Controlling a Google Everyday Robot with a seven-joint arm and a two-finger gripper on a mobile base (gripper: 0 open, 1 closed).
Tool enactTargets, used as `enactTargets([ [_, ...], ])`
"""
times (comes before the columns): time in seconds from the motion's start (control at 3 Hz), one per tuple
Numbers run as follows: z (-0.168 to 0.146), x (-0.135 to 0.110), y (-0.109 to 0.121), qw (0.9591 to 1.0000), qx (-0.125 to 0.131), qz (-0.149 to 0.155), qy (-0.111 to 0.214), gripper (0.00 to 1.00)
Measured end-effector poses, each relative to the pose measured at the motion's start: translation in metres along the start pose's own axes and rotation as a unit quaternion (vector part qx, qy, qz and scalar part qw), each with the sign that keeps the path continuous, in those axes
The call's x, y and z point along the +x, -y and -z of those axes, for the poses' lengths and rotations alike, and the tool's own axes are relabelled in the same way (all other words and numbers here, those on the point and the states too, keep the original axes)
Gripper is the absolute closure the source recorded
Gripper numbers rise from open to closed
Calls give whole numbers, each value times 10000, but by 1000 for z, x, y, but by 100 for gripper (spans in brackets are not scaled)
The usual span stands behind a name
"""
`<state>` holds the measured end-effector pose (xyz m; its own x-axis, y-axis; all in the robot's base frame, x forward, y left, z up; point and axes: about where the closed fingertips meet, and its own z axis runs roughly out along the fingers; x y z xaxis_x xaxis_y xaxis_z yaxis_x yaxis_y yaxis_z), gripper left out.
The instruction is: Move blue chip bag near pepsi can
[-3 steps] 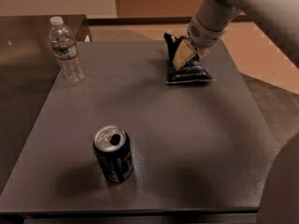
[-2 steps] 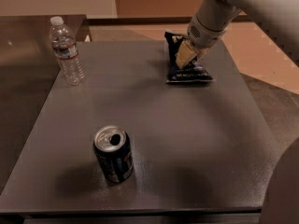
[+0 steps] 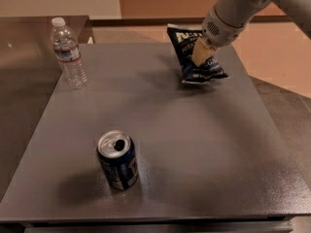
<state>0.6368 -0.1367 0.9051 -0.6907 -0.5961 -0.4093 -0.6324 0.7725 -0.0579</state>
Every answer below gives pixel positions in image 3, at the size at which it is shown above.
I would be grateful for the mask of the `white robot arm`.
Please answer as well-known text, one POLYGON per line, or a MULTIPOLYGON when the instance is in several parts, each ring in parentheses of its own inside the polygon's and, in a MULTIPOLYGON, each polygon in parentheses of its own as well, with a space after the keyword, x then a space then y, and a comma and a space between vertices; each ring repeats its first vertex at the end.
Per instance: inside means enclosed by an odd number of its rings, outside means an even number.
POLYGON ((311 38, 311 0, 217 0, 202 22, 202 37, 191 60, 202 65, 218 49, 232 43, 256 13, 274 3, 308 38, 311 38))

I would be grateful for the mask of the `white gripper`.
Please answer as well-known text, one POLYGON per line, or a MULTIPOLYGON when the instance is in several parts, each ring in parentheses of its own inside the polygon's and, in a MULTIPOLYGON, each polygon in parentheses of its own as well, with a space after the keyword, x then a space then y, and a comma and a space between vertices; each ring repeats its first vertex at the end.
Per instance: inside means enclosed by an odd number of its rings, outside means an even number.
POLYGON ((214 6, 202 22, 203 38, 193 47, 191 61, 199 67, 218 48, 232 43, 249 23, 249 10, 245 6, 214 6))

